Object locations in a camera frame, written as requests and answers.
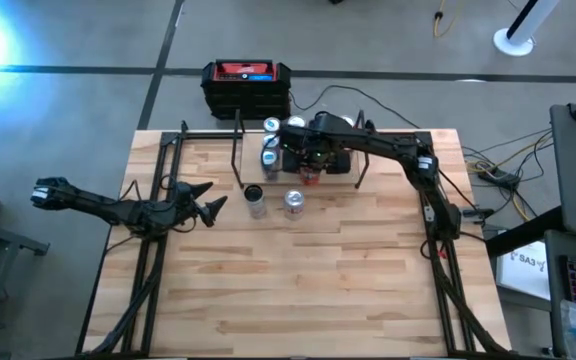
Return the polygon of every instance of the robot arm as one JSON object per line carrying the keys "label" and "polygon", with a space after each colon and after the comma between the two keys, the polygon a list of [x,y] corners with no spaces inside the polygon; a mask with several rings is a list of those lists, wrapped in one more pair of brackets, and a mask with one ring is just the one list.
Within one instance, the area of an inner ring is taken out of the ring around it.
{"label": "robot arm", "polygon": [[195,201],[211,186],[212,183],[190,185],[178,182],[170,190],[175,194],[173,201],[114,200],[78,189],[65,178],[53,177],[37,180],[30,200],[40,209],[81,211],[110,225],[125,225],[135,236],[150,238],[183,225],[188,219],[196,221],[197,216],[207,227],[213,226],[228,197],[205,206]]}
{"label": "robot arm", "polygon": [[382,135],[371,121],[367,129],[357,129],[329,113],[320,113],[308,127],[282,125],[280,146],[297,154],[312,168],[321,169],[336,154],[347,149],[359,150],[398,161],[408,181],[432,208],[434,231],[438,239],[457,239],[461,226],[459,208],[450,203],[439,189],[439,162],[430,147],[416,133]]}

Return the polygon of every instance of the black battery pack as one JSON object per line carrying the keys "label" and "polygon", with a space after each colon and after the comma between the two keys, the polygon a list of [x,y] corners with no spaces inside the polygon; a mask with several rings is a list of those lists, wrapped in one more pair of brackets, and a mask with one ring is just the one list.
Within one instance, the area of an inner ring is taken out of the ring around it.
{"label": "black battery pack", "polygon": [[272,60],[217,60],[204,67],[201,87],[211,114],[233,120],[290,116],[289,67]]}

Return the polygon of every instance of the wooden table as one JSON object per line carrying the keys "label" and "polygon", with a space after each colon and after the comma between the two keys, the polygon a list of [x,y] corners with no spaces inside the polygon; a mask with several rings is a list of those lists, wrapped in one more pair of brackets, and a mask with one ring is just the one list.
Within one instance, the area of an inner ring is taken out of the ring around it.
{"label": "wooden table", "polygon": [[[441,168],[472,198],[457,132],[431,131]],[[137,179],[148,193],[160,134],[136,133],[124,188]],[[231,150],[226,140],[184,142],[180,179],[213,181],[202,201],[229,199],[213,228],[199,223],[191,233],[169,234],[151,356],[445,355],[430,262],[419,254],[418,194],[397,162],[372,156],[359,190],[301,187],[306,208],[297,222],[283,216],[287,187],[265,186],[269,216],[254,220],[230,168]],[[453,203],[467,205],[444,188]],[[474,225],[463,230],[481,234]],[[127,235],[115,228],[109,245]],[[484,244],[462,237],[455,245],[468,305],[510,348]],[[125,310],[138,249],[133,240],[106,256],[84,350]],[[463,349],[454,307],[451,317]]]}

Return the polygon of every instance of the white stand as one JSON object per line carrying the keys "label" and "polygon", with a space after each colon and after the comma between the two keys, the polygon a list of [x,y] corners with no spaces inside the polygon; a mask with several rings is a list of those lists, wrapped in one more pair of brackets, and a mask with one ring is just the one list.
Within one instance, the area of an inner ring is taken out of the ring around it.
{"label": "white stand", "polygon": [[535,47],[535,31],[557,6],[559,0],[530,0],[510,28],[497,31],[492,38],[495,47],[510,56],[526,56]]}

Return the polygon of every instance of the gray floor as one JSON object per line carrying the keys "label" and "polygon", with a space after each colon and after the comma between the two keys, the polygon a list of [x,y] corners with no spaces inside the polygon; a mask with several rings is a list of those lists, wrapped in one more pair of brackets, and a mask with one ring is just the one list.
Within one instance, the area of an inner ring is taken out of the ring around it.
{"label": "gray floor", "polygon": [[[505,0],[463,1],[454,29],[436,40],[431,25],[438,0],[346,0],[340,6],[324,0],[187,0],[167,65],[199,68],[215,58],[261,57],[295,70],[576,75],[576,0],[561,0],[536,34],[535,52],[521,59],[498,54],[490,41],[516,16],[512,6]],[[449,19],[455,1],[447,3]],[[0,19],[14,39],[7,63],[154,67],[173,4],[0,1]],[[116,196],[151,78],[0,74],[0,225],[52,243],[45,258],[24,254],[8,282],[0,351],[12,351],[13,359],[74,352],[108,232],[107,225],[83,214],[32,208],[32,185],[38,177],[62,175]],[[192,129],[231,128],[231,122],[210,117],[199,81],[164,76],[148,128],[177,129],[182,119]],[[550,105],[576,102],[576,84],[566,83],[297,78],[298,104],[310,104],[328,84],[359,87],[422,127],[456,128],[462,143],[473,148],[547,128]],[[381,128],[407,127],[344,90],[331,90],[305,114],[322,109],[349,115],[364,109]],[[502,159],[518,146],[488,155]],[[538,212],[559,202],[551,149],[540,160],[546,176],[521,186]],[[538,173],[533,162],[525,169],[526,176]],[[496,190],[474,193],[486,207],[503,202]],[[509,207],[490,222],[512,227],[521,220]],[[515,350],[536,354],[549,345],[547,313],[504,304],[504,314]]]}

